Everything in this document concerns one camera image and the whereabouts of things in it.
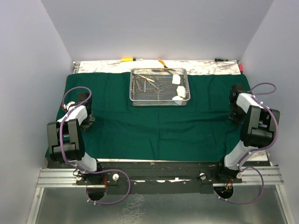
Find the dark green surgical cloth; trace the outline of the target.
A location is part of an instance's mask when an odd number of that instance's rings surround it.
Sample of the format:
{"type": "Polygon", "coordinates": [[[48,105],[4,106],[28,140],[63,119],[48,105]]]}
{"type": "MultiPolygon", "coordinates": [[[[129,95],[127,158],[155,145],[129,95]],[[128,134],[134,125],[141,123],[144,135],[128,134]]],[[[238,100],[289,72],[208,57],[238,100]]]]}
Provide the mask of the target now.
{"type": "Polygon", "coordinates": [[[66,101],[92,91],[95,122],[83,132],[86,152],[98,159],[219,161],[240,139],[228,116],[230,87],[250,86],[244,75],[188,76],[185,106],[133,106],[130,74],[79,73],[66,79],[66,101]]]}

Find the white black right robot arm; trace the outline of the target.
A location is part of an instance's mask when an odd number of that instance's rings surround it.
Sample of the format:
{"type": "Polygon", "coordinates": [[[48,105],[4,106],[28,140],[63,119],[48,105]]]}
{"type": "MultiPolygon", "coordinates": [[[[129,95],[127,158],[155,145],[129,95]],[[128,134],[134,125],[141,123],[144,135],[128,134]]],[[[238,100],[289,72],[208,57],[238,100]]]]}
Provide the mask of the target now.
{"type": "Polygon", "coordinates": [[[229,118],[241,126],[240,140],[217,165],[214,176],[219,182],[235,179],[253,153],[272,147],[278,137],[280,111],[260,102],[242,84],[231,86],[229,106],[229,118]]]}

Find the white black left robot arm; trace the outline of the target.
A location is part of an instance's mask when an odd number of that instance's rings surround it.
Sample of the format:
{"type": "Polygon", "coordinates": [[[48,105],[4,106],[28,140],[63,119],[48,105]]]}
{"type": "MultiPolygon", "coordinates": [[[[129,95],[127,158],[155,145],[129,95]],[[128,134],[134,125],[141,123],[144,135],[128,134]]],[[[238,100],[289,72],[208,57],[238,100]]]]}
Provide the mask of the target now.
{"type": "Polygon", "coordinates": [[[95,158],[85,151],[82,132],[94,122],[92,96],[79,92],[77,101],[62,103],[65,115],[47,124],[48,151],[53,162],[69,164],[78,169],[76,177],[90,184],[104,181],[102,167],[95,158]]]}

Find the steel surgical forceps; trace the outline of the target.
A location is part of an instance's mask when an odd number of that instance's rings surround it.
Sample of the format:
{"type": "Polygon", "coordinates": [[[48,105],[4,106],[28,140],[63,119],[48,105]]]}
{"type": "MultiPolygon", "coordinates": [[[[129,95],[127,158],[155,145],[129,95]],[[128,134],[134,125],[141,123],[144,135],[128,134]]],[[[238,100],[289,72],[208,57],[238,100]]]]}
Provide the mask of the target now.
{"type": "Polygon", "coordinates": [[[141,78],[139,76],[135,77],[135,91],[136,93],[140,93],[140,92],[146,92],[146,80],[144,78],[141,78]]]}

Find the steel surgical scissors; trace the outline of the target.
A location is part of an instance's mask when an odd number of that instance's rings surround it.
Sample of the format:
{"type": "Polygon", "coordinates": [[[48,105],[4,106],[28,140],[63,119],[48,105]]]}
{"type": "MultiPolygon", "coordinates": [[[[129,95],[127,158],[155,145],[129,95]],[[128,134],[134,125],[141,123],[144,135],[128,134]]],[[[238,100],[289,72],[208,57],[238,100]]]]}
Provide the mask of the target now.
{"type": "Polygon", "coordinates": [[[155,82],[149,82],[155,88],[155,93],[159,94],[166,88],[165,84],[159,82],[159,80],[156,77],[150,79],[155,81],[155,82]]]}

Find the black green screwdriver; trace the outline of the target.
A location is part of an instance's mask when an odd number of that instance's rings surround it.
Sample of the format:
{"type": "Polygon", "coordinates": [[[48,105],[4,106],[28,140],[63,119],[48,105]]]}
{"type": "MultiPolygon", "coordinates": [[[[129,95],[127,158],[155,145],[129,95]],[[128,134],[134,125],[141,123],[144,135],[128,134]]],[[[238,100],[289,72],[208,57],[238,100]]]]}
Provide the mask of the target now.
{"type": "Polygon", "coordinates": [[[215,58],[214,59],[215,62],[228,62],[228,59],[221,59],[221,58],[215,58]]]}

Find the white gauze pad middle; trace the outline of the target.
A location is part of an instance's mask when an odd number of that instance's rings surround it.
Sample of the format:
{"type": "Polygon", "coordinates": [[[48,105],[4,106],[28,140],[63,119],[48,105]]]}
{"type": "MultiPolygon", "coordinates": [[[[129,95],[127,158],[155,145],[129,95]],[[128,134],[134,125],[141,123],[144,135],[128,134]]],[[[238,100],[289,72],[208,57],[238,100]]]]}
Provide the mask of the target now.
{"type": "Polygon", "coordinates": [[[178,86],[177,87],[177,95],[180,96],[181,98],[186,97],[186,89],[184,86],[178,86]]]}

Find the white gauze pad bottom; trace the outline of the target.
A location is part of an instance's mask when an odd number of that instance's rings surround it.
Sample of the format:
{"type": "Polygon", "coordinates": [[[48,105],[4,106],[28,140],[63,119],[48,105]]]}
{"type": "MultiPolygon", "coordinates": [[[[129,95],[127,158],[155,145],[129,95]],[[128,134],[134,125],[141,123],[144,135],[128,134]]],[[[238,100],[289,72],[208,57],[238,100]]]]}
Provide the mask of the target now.
{"type": "Polygon", "coordinates": [[[183,101],[184,99],[180,96],[175,96],[172,98],[173,101],[183,101]]]}

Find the steel mesh instrument tray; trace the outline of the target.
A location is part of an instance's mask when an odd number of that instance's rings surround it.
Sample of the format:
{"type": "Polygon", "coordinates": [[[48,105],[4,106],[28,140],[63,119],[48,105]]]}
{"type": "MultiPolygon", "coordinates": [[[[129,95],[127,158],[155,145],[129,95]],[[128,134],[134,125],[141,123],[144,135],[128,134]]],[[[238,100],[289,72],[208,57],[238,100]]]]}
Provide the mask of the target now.
{"type": "Polygon", "coordinates": [[[129,99],[134,106],[184,106],[191,99],[183,68],[135,68],[129,84],[129,99]]]}

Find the white gauze pad top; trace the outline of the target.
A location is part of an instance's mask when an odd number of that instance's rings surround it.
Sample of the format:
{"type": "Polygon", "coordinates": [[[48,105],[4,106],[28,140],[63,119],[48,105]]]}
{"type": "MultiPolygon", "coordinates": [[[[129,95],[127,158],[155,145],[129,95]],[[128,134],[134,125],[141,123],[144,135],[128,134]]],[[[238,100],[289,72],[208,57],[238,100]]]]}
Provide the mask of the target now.
{"type": "Polygon", "coordinates": [[[172,84],[180,85],[180,83],[181,83],[181,77],[180,77],[180,75],[174,74],[172,76],[172,84]]]}

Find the steel tweezers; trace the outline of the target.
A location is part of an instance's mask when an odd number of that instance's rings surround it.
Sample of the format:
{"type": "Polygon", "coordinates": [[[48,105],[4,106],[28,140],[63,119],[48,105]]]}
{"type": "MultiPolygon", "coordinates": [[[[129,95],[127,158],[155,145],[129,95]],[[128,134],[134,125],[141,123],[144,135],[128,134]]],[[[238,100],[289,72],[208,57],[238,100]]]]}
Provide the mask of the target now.
{"type": "Polygon", "coordinates": [[[141,75],[141,74],[137,74],[138,76],[140,76],[140,77],[142,77],[142,78],[144,78],[144,79],[146,79],[147,81],[149,81],[149,82],[155,82],[154,80],[152,80],[152,79],[150,79],[150,78],[148,78],[148,77],[145,77],[145,76],[143,76],[143,75],[141,75]]]}

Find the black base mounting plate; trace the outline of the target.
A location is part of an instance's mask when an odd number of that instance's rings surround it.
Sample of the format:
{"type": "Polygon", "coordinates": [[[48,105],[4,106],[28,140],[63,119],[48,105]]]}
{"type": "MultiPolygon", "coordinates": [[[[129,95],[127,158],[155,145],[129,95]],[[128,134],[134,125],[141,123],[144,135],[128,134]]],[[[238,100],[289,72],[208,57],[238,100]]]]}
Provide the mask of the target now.
{"type": "MultiPolygon", "coordinates": [[[[107,173],[118,174],[121,182],[117,185],[109,185],[104,188],[88,188],[98,191],[106,191],[111,195],[130,194],[183,194],[202,193],[211,194],[213,185],[199,184],[197,182],[182,183],[138,183],[133,185],[130,178],[134,179],[165,179],[167,177],[190,177],[199,179],[207,174],[216,182],[220,182],[215,177],[217,162],[175,162],[175,161],[116,161],[101,160],[100,165],[104,173],[105,183],[107,183],[107,173]]],[[[69,165],[59,165],[51,162],[48,169],[71,168],[69,165]]]]}

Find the yellow black needle-nose pliers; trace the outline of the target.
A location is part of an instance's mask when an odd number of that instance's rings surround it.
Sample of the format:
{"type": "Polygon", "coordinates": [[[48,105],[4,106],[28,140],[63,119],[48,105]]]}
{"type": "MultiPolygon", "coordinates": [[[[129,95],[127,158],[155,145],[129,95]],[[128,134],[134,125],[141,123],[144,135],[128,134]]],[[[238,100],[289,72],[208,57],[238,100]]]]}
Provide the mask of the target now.
{"type": "Polygon", "coordinates": [[[168,68],[162,59],[158,59],[158,61],[163,65],[163,69],[152,69],[152,72],[167,72],[168,74],[173,75],[173,69],[168,68]]]}

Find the yellow handled screwdriver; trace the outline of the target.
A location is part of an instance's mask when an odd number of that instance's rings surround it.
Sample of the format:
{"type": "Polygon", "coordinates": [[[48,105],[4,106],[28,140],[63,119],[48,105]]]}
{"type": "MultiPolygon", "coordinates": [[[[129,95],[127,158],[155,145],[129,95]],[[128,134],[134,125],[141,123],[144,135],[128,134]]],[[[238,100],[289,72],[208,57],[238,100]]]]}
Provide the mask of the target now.
{"type": "Polygon", "coordinates": [[[122,58],[122,62],[132,62],[132,61],[142,61],[142,58],[133,58],[133,57],[128,57],[128,58],[122,58]]]}

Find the aluminium extrusion rail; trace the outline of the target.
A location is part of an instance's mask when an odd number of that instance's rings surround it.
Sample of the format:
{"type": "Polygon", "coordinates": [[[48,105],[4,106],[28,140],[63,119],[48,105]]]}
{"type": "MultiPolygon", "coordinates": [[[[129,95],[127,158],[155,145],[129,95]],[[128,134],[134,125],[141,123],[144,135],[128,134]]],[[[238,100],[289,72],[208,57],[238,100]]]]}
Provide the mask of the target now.
{"type": "MultiPolygon", "coordinates": [[[[107,183],[104,180],[92,183],[89,180],[84,180],[78,174],[77,170],[72,168],[59,168],[59,169],[41,169],[39,177],[37,180],[37,187],[40,188],[70,188],[70,187],[88,187],[88,188],[104,188],[109,185],[117,185],[121,182],[121,178],[118,174],[107,173],[107,183]]],[[[282,185],[284,180],[280,172],[279,167],[256,167],[256,170],[251,168],[243,171],[237,175],[236,179],[231,181],[225,181],[224,183],[216,182],[212,178],[204,174],[203,177],[199,179],[190,177],[167,177],[165,179],[155,179],[155,180],[145,180],[145,179],[134,179],[130,178],[133,185],[138,183],[194,183],[199,184],[211,184],[215,187],[225,186],[226,184],[231,184],[233,186],[238,185],[260,185],[262,184],[261,178],[263,178],[264,185],[282,185]]]]}

